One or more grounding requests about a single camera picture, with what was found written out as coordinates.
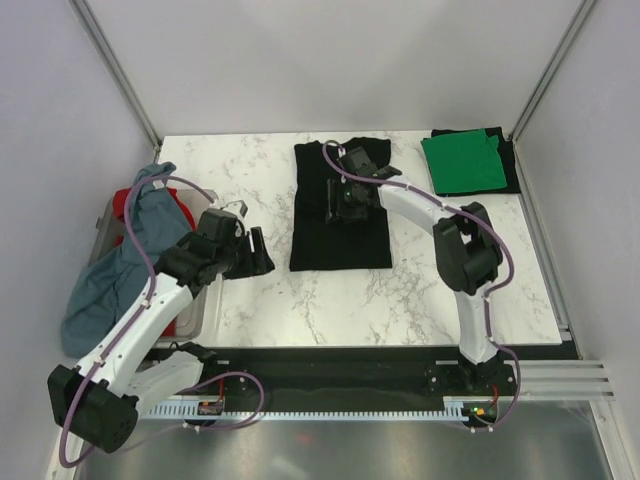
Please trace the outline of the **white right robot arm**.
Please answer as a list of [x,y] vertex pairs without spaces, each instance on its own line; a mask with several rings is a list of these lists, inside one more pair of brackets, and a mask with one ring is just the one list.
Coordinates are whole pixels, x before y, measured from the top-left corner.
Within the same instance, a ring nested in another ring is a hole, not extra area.
[[503,261],[487,211],[474,202],[452,207],[411,185],[393,167],[387,176],[357,181],[344,176],[327,181],[329,222],[362,223],[375,209],[409,220],[431,235],[436,268],[454,292],[460,326],[459,351],[466,361],[458,368],[458,381],[467,392],[483,392],[494,381],[488,363],[498,352],[490,333],[488,294]]

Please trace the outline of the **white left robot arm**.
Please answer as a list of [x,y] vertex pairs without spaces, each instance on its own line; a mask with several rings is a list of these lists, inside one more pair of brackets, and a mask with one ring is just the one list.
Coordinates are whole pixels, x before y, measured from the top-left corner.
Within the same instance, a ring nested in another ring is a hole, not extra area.
[[203,348],[188,343],[146,370],[141,362],[161,333],[218,277],[244,279],[275,268],[263,232],[190,232],[166,250],[139,297],[109,334],[72,367],[57,366],[47,386],[59,453],[70,435],[106,453],[119,450],[140,416],[182,391],[208,393],[219,369]]

